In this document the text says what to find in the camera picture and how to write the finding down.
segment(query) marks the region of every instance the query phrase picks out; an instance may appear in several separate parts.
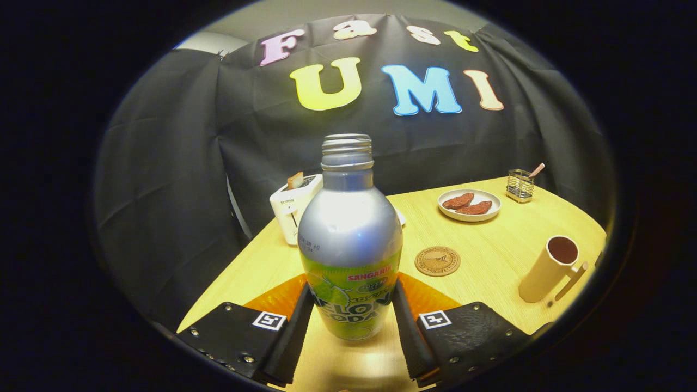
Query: letter m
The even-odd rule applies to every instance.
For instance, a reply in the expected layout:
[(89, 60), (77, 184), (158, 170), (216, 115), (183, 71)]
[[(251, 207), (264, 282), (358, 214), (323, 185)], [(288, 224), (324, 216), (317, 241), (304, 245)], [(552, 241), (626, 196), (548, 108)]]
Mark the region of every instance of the letter m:
[(429, 67), (423, 82), (409, 68), (402, 65), (384, 66), (382, 71), (392, 78), (392, 84), (395, 86), (397, 116), (410, 116), (419, 112), (419, 107), (411, 100), (412, 96), (426, 112), (433, 109), (434, 98), (438, 99), (436, 110), (440, 113), (462, 112), (462, 106), (458, 105), (452, 92), (447, 78), (450, 73), (446, 69)]

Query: cork coaster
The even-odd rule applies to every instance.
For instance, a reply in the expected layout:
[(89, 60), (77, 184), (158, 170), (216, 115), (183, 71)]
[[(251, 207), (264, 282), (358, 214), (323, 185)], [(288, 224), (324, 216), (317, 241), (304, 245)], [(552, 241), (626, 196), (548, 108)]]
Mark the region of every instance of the cork coaster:
[(446, 246), (432, 246), (416, 255), (416, 269), (428, 276), (446, 276), (460, 266), (460, 255)]

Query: melon soda bottle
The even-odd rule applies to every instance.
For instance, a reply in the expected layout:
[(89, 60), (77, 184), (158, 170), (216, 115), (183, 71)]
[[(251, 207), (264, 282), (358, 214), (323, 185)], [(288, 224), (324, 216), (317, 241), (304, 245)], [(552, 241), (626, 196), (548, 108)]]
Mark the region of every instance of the melon soda bottle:
[(373, 186), (373, 164), (370, 136), (325, 137), (324, 186), (298, 226), (300, 258), (321, 318), (347, 340), (381, 330), (399, 270), (401, 225)]

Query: white plate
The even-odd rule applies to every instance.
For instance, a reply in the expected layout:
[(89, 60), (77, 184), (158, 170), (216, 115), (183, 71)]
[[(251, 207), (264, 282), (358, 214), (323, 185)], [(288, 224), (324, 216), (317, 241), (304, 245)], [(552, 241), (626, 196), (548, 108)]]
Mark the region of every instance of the white plate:
[[(491, 208), (489, 209), (489, 212), (480, 215), (470, 215), (468, 213), (457, 213), (455, 212), (455, 210), (449, 210), (443, 206), (443, 203), (446, 200), (450, 200), (453, 197), (462, 196), (465, 193), (475, 194), (475, 198), (472, 199), (472, 202), (470, 203), (471, 206), (483, 202), (484, 200), (490, 200)], [(462, 220), (464, 222), (481, 222), (483, 220), (492, 219), (494, 216), (496, 216), (498, 210), (501, 209), (501, 200), (499, 200), (498, 197), (492, 195), (491, 193), (484, 192), (483, 190), (456, 189), (443, 193), (441, 196), (438, 197), (438, 208), (441, 209), (442, 213), (453, 219)]]

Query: sausage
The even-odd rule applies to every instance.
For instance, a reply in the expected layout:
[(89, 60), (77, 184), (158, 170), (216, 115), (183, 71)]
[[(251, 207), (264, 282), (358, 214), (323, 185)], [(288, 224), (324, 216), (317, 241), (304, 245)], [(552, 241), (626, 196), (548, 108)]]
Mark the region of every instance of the sausage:
[(472, 199), (474, 199), (474, 198), (475, 198), (474, 193), (465, 193), (462, 196), (453, 197), (450, 200), (444, 201), (443, 206), (446, 209), (451, 209), (451, 210), (458, 209), (461, 207), (467, 207), (468, 205), (470, 205), (470, 203), (472, 202)]
[(486, 213), (490, 208), (493, 203), (490, 200), (485, 200), (481, 203), (477, 203), (473, 206), (465, 206), (461, 207), (455, 212), (457, 213), (466, 213), (468, 215), (481, 215), (483, 213)]

